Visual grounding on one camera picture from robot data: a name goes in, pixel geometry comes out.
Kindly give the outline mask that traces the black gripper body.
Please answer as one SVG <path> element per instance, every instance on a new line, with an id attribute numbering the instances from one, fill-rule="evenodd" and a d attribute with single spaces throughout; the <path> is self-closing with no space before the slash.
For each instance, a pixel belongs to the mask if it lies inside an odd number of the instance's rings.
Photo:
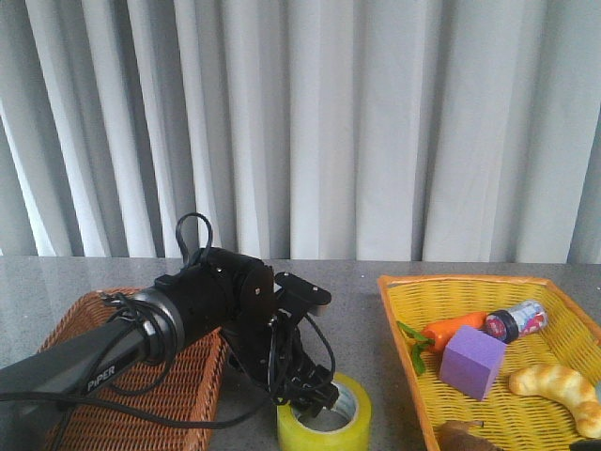
<path id="1" fill-rule="evenodd" d="M 311 388 L 331 382 L 331 371 L 305 352 L 298 324 L 278 314 L 259 327 L 232 322 L 224 327 L 232 365 L 276 404 L 300 404 Z"/>

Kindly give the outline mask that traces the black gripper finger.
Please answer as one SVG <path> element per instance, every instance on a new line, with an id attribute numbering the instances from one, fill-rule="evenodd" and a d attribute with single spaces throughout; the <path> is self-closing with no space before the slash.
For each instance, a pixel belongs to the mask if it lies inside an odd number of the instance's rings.
<path id="1" fill-rule="evenodd" d="M 339 397 L 337 386 L 331 381 L 319 388 L 311 388 L 300 402 L 301 417 L 317 417 L 323 409 L 331 410 Z"/>

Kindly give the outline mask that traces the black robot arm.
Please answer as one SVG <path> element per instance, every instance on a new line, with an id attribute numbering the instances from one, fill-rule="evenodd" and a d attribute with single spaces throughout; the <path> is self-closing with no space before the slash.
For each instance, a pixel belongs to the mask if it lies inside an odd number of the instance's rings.
<path id="1" fill-rule="evenodd" d="M 100 327 L 2 370 L 3 425 L 50 428 L 71 408 L 98 406 L 104 387 L 134 397 L 137 390 L 121 381 L 131 367 L 168 373 L 181 352 L 213 332 L 273 403 L 314 416 L 339 397 L 333 368 L 311 360 L 298 328 L 331 294 L 260 259 L 203 248 L 151 287 L 101 300 L 113 312 Z"/>

